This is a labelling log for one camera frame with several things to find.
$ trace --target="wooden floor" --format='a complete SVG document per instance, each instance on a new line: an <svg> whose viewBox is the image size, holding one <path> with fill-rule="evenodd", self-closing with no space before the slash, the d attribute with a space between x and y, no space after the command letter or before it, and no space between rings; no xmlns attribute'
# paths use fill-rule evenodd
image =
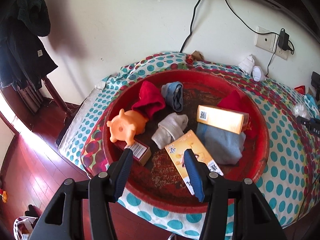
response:
<svg viewBox="0 0 320 240"><path fill-rule="evenodd" d="M0 203L0 218L10 232L14 220L23 216L29 204L43 211L66 178L75 181L88 179L83 171L56 152L54 142L63 127L64 117L54 104L43 107L33 132L22 128L9 147L1 174L8 201ZM112 203L110 208L119 240L166 240L171 234L118 203ZM83 214L85 239L91 239L87 200L84 201Z"/></svg>

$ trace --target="blue cloth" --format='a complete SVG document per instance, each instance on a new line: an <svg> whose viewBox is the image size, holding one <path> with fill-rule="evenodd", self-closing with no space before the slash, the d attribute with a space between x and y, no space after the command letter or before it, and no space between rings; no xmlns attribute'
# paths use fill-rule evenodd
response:
<svg viewBox="0 0 320 240"><path fill-rule="evenodd" d="M218 164L236 164L242 157L245 134L198 123L196 135Z"/></svg>
<svg viewBox="0 0 320 240"><path fill-rule="evenodd" d="M167 83L161 88L161 95L165 103L176 112L181 112L183 108L182 88L183 85L178 81Z"/></svg>

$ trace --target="metal screw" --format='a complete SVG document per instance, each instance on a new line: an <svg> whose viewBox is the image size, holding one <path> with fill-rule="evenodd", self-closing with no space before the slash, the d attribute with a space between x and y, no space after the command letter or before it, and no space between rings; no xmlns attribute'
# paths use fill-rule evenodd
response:
<svg viewBox="0 0 320 240"><path fill-rule="evenodd" d="M105 171L100 172L98 175L99 178L105 178L106 176L108 176L108 173Z"/></svg>
<svg viewBox="0 0 320 240"><path fill-rule="evenodd" d="M215 178L218 177L218 173L216 173L216 172L210 172L210 173L209 173L209 177L212 178L212 179L215 179Z"/></svg>
<svg viewBox="0 0 320 240"><path fill-rule="evenodd" d="M66 179L64 185L70 185L73 182L73 179Z"/></svg>
<svg viewBox="0 0 320 240"><path fill-rule="evenodd" d="M250 184L252 184L252 179L245 178L244 179L244 183L247 184L247 185L250 185Z"/></svg>

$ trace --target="wall switch plate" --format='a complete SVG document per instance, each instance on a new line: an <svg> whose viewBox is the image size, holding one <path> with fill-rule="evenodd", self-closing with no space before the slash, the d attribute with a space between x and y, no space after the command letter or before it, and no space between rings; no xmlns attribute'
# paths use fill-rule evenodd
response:
<svg viewBox="0 0 320 240"><path fill-rule="evenodd" d="M284 60L287 60L288 58L288 53L289 50L287 49L286 51L284 51L283 49L279 48L279 46L277 45L277 49L276 49L276 55L283 58Z"/></svg>
<svg viewBox="0 0 320 240"><path fill-rule="evenodd" d="M268 33L270 31L258 26L257 32ZM266 35L257 34L255 45L261 49L264 49L272 53L274 52L275 41L276 41L276 35L274 33L266 34Z"/></svg>

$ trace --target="box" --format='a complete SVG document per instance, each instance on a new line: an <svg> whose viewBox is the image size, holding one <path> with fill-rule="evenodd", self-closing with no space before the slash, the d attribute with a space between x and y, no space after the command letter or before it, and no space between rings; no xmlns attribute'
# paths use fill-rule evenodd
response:
<svg viewBox="0 0 320 240"><path fill-rule="evenodd" d="M240 134L246 130L249 114L216 106L198 106L197 122Z"/></svg>
<svg viewBox="0 0 320 240"><path fill-rule="evenodd" d="M137 160L142 166L144 166L151 157L150 147L136 139L135 143L131 146L128 146L126 142L119 140L114 144L122 151L124 151L124 149L126 148L131 149L133 152L133 158Z"/></svg>
<svg viewBox="0 0 320 240"><path fill-rule="evenodd" d="M198 161L205 163L210 171L215 171L221 176L223 176L222 171L212 159L211 155L205 149L203 144L200 142L198 137L192 130L189 130L185 135L180 137L178 140L165 146L167 153L169 154L174 166L176 166L180 176L182 177L184 183L186 184L188 190L192 195L194 195L193 188L190 184L190 179L184 165L184 151L191 149L195 154Z"/></svg>

